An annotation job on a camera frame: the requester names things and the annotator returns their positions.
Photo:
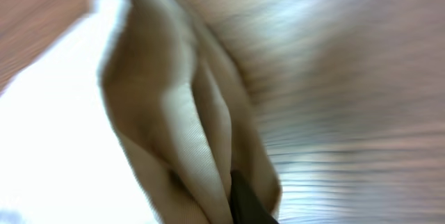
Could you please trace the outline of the beige cotton shorts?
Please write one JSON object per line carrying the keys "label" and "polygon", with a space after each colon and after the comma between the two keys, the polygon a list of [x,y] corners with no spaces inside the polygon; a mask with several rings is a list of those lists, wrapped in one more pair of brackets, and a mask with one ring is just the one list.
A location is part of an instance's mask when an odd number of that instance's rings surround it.
{"label": "beige cotton shorts", "polygon": [[92,0],[1,96],[2,223],[234,223],[281,187],[228,53],[185,0]]}

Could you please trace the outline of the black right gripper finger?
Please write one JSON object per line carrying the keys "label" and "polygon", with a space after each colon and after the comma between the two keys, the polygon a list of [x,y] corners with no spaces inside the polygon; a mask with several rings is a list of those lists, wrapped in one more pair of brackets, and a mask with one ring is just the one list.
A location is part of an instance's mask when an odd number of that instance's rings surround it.
{"label": "black right gripper finger", "polygon": [[278,224],[262,205],[242,174],[231,172],[230,210],[234,224]]}

